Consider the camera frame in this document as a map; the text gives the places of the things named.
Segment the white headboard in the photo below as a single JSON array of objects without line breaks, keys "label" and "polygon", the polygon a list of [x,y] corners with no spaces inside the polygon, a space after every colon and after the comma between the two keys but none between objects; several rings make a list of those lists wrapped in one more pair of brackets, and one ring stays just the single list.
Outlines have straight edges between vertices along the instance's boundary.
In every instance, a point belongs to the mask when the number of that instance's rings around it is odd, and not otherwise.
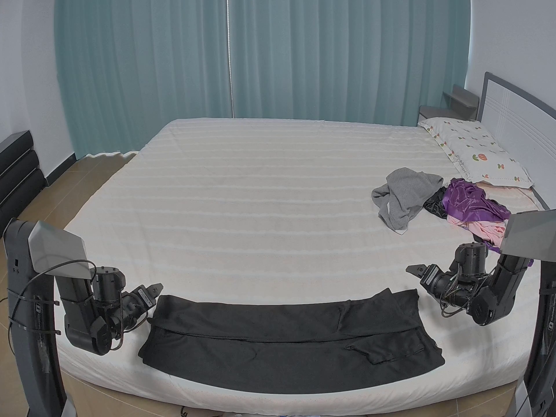
[{"label": "white headboard", "polygon": [[525,167],[545,208],[556,209],[556,109],[485,73],[477,120]]}]

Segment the teal curtain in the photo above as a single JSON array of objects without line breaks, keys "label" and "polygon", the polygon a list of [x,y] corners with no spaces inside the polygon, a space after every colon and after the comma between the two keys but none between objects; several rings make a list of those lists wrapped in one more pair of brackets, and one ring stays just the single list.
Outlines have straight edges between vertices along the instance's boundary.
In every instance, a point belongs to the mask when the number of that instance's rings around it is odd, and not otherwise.
[{"label": "teal curtain", "polygon": [[230,0],[236,117],[414,126],[467,72],[470,0]]},{"label": "teal curtain", "polygon": [[77,157],[142,148],[168,122],[231,117],[226,0],[56,0]]}]

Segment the white wall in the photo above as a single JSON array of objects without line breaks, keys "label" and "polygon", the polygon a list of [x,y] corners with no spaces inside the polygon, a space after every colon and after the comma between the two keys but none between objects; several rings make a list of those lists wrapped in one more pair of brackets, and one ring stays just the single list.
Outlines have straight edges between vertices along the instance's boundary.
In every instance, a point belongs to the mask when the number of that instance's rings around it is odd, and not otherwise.
[{"label": "white wall", "polygon": [[56,73],[54,0],[0,0],[0,36],[0,141],[30,129],[47,176],[73,154]]},{"label": "white wall", "polygon": [[556,0],[471,0],[465,87],[479,96],[485,71],[556,108]]}]

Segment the tile floor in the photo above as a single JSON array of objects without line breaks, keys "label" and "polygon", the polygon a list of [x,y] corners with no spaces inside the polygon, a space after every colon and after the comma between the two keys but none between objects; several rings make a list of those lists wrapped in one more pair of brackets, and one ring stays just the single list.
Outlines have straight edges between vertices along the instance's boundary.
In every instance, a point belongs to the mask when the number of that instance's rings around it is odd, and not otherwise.
[{"label": "tile floor", "polygon": [[[75,163],[66,173],[45,188],[20,219],[44,220],[64,228],[72,220],[87,199],[97,191],[131,156],[87,157]],[[0,297],[6,296],[6,256],[0,239]],[[6,339],[7,301],[0,304],[0,416],[23,417],[27,403],[19,381],[13,355]],[[179,417],[180,406],[123,394],[92,385],[70,375],[63,374],[66,390],[80,417]],[[420,407],[398,413],[379,414],[388,417],[502,417],[508,408],[515,382],[482,393],[459,399]],[[190,417],[212,417],[218,411],[187,409]]]}]

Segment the white bed sheet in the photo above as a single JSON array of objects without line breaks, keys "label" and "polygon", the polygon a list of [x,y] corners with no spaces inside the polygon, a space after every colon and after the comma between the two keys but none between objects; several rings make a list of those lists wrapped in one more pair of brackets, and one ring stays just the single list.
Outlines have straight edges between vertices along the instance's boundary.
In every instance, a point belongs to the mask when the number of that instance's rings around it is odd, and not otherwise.
[{"label": "white bed sheet", "polygon": [[[525,368],[538,303],[539,264],[524,276],[510,316],[480,327],[440,316],[410,264],[447,269],[469,232],[426,211],[400,236],[370,193],[407,166],[458,177],[420,128],[293,120],[176,120],[93,195],[66,230],[97,265],[119,267],[127,288],[162,282],[193,301],[314,303],[417,288],[426,331],[444,366],[349,392],[254,394],[202,385],[143,365],[146,323],[100,357],[58,338],[62,369],[151,399],[237,413],[353,415],[418,407],[502,385]],[[536,210],[516,190],[493,189],[513,211]],[[492,268],[497,255],[488,257]],[[58,328],[63,310],[56,308]]]}]

